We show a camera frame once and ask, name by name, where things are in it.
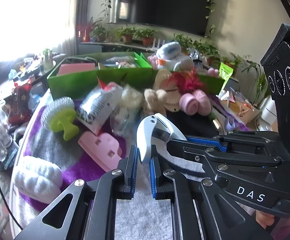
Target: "blue gripper pad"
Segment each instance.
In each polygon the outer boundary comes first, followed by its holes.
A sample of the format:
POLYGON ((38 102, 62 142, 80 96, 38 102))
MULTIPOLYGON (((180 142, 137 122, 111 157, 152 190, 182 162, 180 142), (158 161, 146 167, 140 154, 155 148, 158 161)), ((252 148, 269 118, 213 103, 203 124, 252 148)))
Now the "blue gripper pad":
POLYGON ((133 168, 132 168, 132 177, 131 177, 132 198, 134 197, 135 188, 136 188, 137 157, 138 157, 138 147, 135 147, 134 159, 133 159, 133 168))
POLYGON ((215 145, 221 150, 222 152, 225 152, 227 150, 227 147, 224 147, 220 144, 218 141, 214 140, 205 140, 205 139, 200 139, 200 138, 193 138, 193 137, 186 137, 186 139, 190 142, 197 142, 201 144, 207 144, 207 145, 215 145))
POLYGON ((150 174, 150 184, 152 187, 152 198, 156 198, 157 191, 156 191, 156 178, 155 178, 155 170, 154 170, 154 161, 152 158, 150 159, 149 163, 149 174, 150 174))

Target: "black cable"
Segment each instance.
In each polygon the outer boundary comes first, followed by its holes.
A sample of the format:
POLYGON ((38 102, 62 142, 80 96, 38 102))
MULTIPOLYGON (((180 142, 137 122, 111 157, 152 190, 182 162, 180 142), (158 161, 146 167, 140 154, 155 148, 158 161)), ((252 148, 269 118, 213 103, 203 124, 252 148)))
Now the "black cable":
POLYGON ((11 215, 12 219, 14 220, 14 222, 16 223, 16 225, 17 225, 21 230, 23 230, 23 228, 20 226, 20 224, 16 221, 15 217, 13 216, 13 214, 12 214, 10 208, 9 208, 9 205, 7 204, 7 202, 6 202, 6 200, 5 200, 5 197, 4 197, 4 194, 3 194, 3 192, 2 192, 1 187, 0 187, 0 194, 1 194, 1 197, 2 197, 2 199, 3 199, 4 205, 6 206, 7 211, 8 211, 9 214, 11 215))

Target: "white bunny plush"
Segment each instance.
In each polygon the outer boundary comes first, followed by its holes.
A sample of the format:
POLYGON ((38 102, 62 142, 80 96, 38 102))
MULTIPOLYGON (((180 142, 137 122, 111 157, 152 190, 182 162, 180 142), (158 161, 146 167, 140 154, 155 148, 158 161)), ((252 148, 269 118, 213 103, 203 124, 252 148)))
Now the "white bunny plush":
POLYGON ((158 69, 169 71, 192 70, 194 62, 191 57, 181 53, 181 46, 178 42, 164 44, 157 50, 158 69))

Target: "white clamp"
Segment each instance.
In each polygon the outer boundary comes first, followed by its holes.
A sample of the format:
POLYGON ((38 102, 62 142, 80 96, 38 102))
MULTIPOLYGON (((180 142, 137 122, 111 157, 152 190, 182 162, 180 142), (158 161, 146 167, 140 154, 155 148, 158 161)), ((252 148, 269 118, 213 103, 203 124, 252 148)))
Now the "white clamp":
POLYGON ((137 128, 137 147, 140 151, 141 163, 149 163, 152 157, 152 136, 154 129, 158 128, 163 132, 163 139, 166 143, 171 139, 187 141, 181 131, 162 114, 155 114, 145 117, 137 128))

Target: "television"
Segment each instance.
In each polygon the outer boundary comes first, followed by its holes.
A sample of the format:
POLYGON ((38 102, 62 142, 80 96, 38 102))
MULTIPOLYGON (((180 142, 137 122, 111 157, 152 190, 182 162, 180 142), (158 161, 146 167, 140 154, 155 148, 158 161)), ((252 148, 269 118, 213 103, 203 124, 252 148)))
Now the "television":
POLYGON ((162 26, 204 36, 207 0, 111 0, 110 23, 162 26))

